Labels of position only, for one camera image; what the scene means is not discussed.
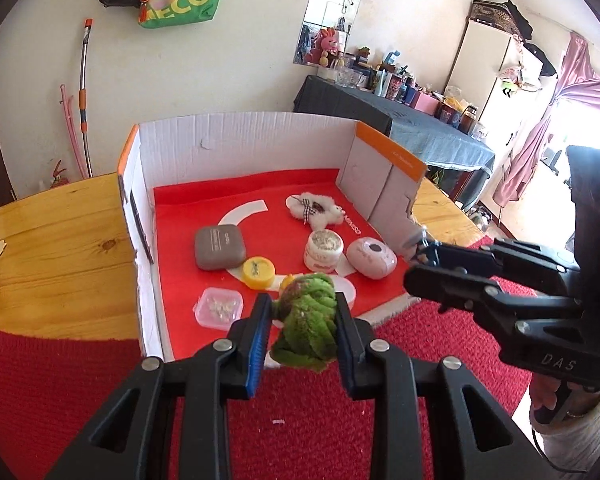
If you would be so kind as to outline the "person's right hand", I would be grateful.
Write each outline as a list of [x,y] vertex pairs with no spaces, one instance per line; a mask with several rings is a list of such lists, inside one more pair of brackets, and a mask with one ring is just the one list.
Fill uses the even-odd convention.
[[600,397],[579,385],[533,374],[529,385],[531,419],[541,425],[557,424],[568,417],[585,415]]

